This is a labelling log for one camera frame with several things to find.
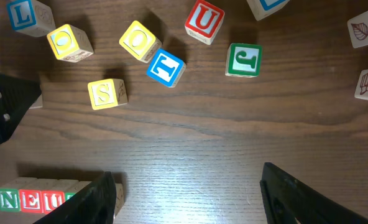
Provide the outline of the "red I block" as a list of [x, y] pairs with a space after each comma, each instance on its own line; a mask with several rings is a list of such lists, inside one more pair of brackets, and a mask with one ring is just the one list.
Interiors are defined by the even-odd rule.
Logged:
[[124, 189], [122, 184], [116, 184], [116, 204], [114, 209], [114, 218], [118, 215], [124, 205]]

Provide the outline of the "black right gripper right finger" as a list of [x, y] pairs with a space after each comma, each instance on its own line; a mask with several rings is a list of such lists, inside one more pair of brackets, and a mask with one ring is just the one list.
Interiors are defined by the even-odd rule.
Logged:
[[271, 162], [260, 189], [268, 224], [368, 224], [368, 219], [330, 200]]

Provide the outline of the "red E block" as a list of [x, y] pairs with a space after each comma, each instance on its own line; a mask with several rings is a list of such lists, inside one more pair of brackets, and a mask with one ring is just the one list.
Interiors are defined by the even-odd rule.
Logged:
[[50, 190], [57, 179], [37, 179], [19, 189], [21, 211], [24, 213], [43, 213], [42, 192]]

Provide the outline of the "green R block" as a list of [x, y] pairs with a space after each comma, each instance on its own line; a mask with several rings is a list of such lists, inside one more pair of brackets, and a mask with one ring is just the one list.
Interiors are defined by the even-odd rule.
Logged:
[[79, 181], [69, 189], [65, 191], [65, 201], [69, 200], [72, 196], [85, 188], [91, 181]]

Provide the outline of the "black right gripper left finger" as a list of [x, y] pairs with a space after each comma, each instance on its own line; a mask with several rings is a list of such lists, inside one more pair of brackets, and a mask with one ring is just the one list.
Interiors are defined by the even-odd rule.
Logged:
[[116, 196], [112, 173], [103, 172], [34, 224], [113, 224]]

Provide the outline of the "yellow S block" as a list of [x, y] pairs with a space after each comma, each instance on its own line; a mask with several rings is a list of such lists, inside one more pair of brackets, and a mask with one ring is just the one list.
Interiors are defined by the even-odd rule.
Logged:
[[108, 78], [89, 82], [88, 92], [93, 110], [128, 104], [124, 80]]

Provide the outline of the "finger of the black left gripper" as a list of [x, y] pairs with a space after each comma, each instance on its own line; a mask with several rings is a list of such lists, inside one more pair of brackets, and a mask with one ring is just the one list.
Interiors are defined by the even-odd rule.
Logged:
[[0, 144], [10, 139], [41, 93], [39, 82], [0, 73]]

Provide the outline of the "green N block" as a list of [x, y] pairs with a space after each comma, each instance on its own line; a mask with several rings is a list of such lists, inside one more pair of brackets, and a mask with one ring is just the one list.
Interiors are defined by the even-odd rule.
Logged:
[[34, 177], [18, 177], [0, 187], [0, 211], [20, 212], [19, 190], [36, 181]]

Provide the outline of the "blue P block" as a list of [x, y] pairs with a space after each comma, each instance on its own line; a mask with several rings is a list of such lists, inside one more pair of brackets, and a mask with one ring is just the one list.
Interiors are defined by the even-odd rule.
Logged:
[[43, 96], [40, 95], [36, 101], [31, 105], [30, 109], [38, 109], [43, 107]]

